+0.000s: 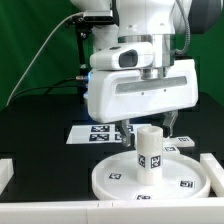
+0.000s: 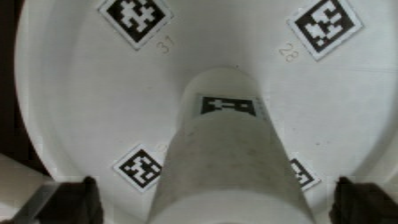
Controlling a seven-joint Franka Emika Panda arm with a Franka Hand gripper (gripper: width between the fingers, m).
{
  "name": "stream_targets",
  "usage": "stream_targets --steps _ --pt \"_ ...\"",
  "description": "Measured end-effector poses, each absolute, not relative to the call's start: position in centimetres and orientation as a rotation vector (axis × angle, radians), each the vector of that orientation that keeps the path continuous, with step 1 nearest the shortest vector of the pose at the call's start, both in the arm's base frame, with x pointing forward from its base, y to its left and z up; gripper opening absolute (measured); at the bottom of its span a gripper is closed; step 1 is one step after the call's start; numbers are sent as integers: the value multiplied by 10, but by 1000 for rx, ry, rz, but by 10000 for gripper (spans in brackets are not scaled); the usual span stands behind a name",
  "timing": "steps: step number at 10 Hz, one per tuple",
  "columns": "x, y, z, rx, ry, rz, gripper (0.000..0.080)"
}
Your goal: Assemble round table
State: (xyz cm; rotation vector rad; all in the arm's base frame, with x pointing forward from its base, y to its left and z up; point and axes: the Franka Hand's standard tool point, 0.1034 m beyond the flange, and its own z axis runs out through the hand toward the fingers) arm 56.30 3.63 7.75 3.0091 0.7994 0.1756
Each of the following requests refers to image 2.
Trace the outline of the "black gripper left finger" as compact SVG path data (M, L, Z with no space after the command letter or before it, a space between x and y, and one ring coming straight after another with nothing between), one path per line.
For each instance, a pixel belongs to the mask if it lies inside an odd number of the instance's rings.
M0 224L102 224L102 205L95 179L47 182L14 216Z

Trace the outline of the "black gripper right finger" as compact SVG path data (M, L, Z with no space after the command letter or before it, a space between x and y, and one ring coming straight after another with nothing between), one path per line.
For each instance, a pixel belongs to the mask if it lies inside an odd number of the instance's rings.
M335 183L328 212L332 224L398 224L398 203L374 183Z

